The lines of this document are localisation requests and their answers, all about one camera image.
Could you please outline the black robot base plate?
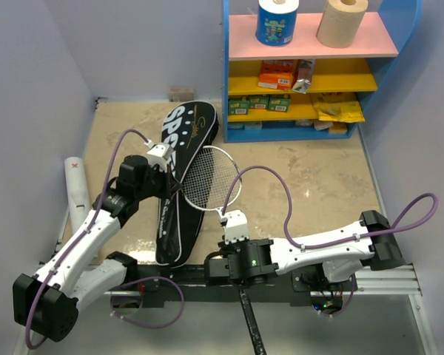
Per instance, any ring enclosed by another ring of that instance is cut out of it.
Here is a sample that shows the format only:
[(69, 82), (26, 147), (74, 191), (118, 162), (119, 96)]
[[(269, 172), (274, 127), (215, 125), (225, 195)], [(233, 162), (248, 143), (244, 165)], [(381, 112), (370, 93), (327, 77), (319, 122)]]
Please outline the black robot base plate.
[[(186, 302), (237, 302), (238, 291), (230, 283), (207, 286), (202, 265), (186, 265), (172, 270), (157, 266), (139, 266), (134, 277), (150, 277), (137, 285), (117, 286), (110, 289), (113, 297), (129, 297), (132, 302), (141, 301), (144, 308), (161, 308), (166, 302), (180, 299), (179, 292), (167, 281), (171, 279), (182, 291)], [(252, 302), (288, 303), (291, 306), (310, 307), (317, 310), (340, 309), (348, 296), (357, 290), (357, 281), (349, 277), (341, 283), (327, 281), (321, 265), (306, 266), (288, 274), (270, 279), (267, 283), (246, 289)]]

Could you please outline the white shuttlecock tube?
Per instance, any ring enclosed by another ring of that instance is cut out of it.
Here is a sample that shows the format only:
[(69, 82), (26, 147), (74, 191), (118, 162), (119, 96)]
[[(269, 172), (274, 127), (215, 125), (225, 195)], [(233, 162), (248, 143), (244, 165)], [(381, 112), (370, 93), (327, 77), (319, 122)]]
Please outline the white shuttlecock tube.
[(79, 157), (64, 160), (67, 198), (72, 232), (76, 233), (91, 209), (84, 161)]

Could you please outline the black sport racket bag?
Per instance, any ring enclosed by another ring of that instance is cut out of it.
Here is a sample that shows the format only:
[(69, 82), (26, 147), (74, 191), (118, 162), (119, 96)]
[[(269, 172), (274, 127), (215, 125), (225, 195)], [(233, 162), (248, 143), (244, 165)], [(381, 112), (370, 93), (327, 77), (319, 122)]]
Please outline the black sport racket bag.
[[(188, 101), (176, 106), (165, 117), (161, 140), (173, 148), (169, 159), (172, 176), (186, 181), (189, 168), (204, 146), (212, 144), (218, 133), (218, 113), (208, 101)], [(179, 267), (187, 262), (198, 239), (204, 212), (191, 207), (182, 191), (158, 202), (156, 263)]]

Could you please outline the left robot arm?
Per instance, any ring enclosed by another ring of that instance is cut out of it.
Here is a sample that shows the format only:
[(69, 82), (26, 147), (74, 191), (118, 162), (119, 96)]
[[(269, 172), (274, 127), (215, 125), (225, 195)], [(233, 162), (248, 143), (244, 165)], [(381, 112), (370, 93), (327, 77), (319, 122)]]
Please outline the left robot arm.
[(143, 280), (131, 256), (114, 251), (90, 272), (94, 253), (138, 211), (141, 201), (175, 191), (170, 159), (153, 153), (129, 155), (116, 177), (106, 177), (90, 213), (66, 245), (34, 275), (20, 274), (13, 283), (14, 320), (25, 334), (62, 341), (78, 315), (113, 288), (130, 290)]

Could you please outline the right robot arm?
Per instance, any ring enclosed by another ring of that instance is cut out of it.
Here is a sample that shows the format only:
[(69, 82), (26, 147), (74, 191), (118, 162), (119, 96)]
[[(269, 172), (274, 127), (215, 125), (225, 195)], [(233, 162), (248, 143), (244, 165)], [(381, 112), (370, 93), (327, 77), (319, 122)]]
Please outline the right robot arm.
[(246, 215), (235, 210), (221, 216), (223, 241), (220, 257), (207, 257), (204, 278), (207, 286), (252, 287), (307, 266), (319, 265), (315, 282), (325, 291), (368, 266), (384, 271), (405, 265), (405, 260), (387, 219), (376, 211), (332, 231), (287, 238), (249, 238)]

